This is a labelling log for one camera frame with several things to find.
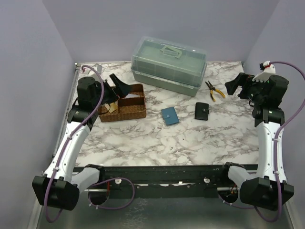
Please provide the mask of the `blue leather card holder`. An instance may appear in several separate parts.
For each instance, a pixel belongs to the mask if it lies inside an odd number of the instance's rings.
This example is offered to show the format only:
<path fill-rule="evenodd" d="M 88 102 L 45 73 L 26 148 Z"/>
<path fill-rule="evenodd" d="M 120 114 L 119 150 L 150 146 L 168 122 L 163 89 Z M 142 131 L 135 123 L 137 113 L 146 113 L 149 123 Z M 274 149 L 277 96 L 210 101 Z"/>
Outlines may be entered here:
<path fill-rule="evenodd" d="M 174 107 L 162 109 L 161 112 L 166 125 L 173 125 L 179 123 L 179 119 Z"/>

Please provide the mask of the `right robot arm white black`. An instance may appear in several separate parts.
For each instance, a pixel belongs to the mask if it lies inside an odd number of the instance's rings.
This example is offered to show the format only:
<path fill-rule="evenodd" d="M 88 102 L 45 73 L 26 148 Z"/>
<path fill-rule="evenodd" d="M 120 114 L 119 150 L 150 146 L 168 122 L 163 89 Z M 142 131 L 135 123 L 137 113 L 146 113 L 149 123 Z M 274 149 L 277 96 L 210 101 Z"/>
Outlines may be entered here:
<path fill-rule="evenodd" d="M 252 75 L 239 73 L 225 87 L 229 95 L 241 87 L 238 97 L 253 103 L 252 116 L 259 139 L 257 171 L 250 174 L 242 165 L 226 163 L 228 170 L 219 175 L 219 181 L 225 187 L 235 183 L 243 203 L 276 211 L 294 195 L 294 187 L 287 184 L 280 143 L 285 115 L 279 105 L 289 81 L 274 74 L 265 82 L 253 79 Z"/>

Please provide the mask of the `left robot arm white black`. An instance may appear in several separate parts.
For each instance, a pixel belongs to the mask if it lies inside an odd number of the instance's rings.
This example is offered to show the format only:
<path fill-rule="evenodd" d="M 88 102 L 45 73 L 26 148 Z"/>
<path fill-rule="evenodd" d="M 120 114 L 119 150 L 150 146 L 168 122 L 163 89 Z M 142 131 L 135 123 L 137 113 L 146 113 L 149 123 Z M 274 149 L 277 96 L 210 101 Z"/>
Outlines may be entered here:
<path fill-rule="evenodd" d="M 32 182 L 38 202 L 42 206 L 73 210 L 80 193 L 89 187 L 102 188 L 106 177 L 101 166 L 87 165 L 74 175 L 76 159 L 84 140 L 98 118 L 101 105 L 111 104 L 129 94 L 132 87 L 110 75 L 115 84 L 83 77 L 78 81 L 77 99 L 68 113 L 65 134 L 55 157 L 42 176 L 35 176 Z"/>

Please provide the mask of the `white card in basket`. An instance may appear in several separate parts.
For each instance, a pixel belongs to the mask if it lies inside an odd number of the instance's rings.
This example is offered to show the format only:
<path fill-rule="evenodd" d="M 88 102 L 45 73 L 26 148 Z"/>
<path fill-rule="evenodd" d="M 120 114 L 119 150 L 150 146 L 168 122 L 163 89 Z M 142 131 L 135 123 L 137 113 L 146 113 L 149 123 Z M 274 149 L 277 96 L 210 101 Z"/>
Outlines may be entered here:
<path fill-rule="evenodd" d="M 141 97 L 141 96 L 138 95 L 138 94 L 127 94 L 127 95 L 125 96 L 126 99 L 127 99 L 127 98 L 138 98 L 138 97 Z"/>

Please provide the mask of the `tan card in basket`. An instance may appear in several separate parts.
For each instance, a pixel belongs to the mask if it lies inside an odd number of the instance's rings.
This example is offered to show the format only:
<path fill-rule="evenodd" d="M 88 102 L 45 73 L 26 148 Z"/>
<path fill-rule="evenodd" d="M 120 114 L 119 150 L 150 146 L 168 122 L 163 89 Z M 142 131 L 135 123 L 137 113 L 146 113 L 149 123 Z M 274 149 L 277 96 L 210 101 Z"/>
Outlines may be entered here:
<path fill-rule="evenodd" d="M 105 111 L 103 111 L 101 114 L 107 114 L 107 113 L 112 113 L 114 111 L 116 111 L 118 109 L 116 104 L 106 104 L 104 106 L 104 108 L 106 109 Z"/>

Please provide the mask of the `black leather card holder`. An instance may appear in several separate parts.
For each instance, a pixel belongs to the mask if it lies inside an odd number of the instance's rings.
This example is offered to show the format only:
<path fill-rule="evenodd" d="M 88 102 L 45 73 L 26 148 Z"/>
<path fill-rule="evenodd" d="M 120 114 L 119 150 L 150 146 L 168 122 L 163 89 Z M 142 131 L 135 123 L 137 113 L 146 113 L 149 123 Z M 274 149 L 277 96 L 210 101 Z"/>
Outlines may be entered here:
<path fill-rule="evenodd" d="M 197 120 L 207 121 L 209 116 L 209 104 L 197 102 L 195 104 L 194 118 Z"/>

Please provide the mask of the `brown wicker divided basket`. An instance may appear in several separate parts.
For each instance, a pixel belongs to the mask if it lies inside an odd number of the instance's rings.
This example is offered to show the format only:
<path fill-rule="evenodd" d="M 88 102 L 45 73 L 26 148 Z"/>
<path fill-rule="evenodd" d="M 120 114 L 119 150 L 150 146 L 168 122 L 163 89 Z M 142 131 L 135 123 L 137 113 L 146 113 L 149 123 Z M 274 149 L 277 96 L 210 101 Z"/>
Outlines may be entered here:
<path fill-rule="evenodd" d="M 101 122 L 116 122 L 145 118 L 147 115 L 145 94 L 141 83 L 132 84 L 131 94 L 138 97 L 123 98 L 117 101 L 117 109 L 109 112 L 106 107 L 99 108 Z"/>

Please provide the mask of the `green plastic storage box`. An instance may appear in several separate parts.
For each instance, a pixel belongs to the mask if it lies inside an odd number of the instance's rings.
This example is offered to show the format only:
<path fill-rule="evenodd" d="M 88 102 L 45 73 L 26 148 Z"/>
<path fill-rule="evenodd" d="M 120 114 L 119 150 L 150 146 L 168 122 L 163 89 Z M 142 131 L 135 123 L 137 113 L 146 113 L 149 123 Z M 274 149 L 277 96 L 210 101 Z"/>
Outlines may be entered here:
<path fill-rule="evenodd" d="M 142 37 L 132 55 L 131 71 L 138 82 L 196 96 L 207 67 L 202 49 L 153 37 Z"/>

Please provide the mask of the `yellow handled pliers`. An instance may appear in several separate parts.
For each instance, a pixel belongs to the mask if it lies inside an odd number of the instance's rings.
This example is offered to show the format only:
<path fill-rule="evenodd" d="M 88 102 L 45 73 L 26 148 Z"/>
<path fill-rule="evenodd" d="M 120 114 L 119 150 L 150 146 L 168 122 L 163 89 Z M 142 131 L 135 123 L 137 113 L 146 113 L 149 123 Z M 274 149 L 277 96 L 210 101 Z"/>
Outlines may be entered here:
<path fill-rule="evenodd" d="M 225 98 L 225 94 L 224 94 L 221 90 L 215 88 L 215 87 L 211 84 L 210 81 L 205 82 L 205 84 L 206 84 L 207 87 L 209 88 L 209 91 L 210 91 L 210 98 L 211 98 L 211 100 L 212 100 L 213 102 L 215 102 L 215 98 L 214 98 L 214 96 L 213 96 L 214 92 L 217 92 L 219 95 L 222 96 L 222 98 Z"/>

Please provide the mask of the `left aluminium side rail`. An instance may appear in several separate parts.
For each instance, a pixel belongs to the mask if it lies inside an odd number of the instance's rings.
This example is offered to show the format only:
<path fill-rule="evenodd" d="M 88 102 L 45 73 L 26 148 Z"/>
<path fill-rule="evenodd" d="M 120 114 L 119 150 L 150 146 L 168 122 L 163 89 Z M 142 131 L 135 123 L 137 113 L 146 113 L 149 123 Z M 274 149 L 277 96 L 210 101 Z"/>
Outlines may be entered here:
<path fill-rule="evenodd" d="M 55 149 L 54 149 L 52 157 L 55 157 L 55 155 L 57 153 L 57 150 L 58 150 L 58 148 L 59 148 L 59 146 L 61 144 L 61 141 L 63 139 L 65 130 L 66 130 L 66 121 L 67 121 L 67 117 L 68 117 L 68 113 L 69 113 L 70 107 L 72 105 L 74 91 L 75 91 L 75 88 L 76 88 L 76 84 L 77 84 L 80 68 L 81 68 L 81 64 L 76 62 L 75 63 L 75 71 L 74 71 L 72 86 L 71 86 L 69 97 L 68 97 L 68 100 L 67 100 L 67 104 L 66 104 L 66 109 L 65 109 L 63 121 L 62 121 L 62 124 L 61 124 L 60 134 L 59 134 L 59 137 L 57 139 L 56 146 L 55 146 Z"/>

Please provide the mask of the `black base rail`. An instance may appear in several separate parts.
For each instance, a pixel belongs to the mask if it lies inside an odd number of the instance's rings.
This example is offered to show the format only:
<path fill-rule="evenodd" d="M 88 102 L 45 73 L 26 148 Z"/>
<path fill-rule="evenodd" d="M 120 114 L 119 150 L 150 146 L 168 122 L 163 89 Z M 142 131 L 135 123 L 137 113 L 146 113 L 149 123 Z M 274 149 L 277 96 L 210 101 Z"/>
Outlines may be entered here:
<path fill-rule="evenodd" d="M 234 182 L 226 165 L 103 167 L 102 179 L 126 178 L 110 182 L 110 198 L 217 198 Z"/>

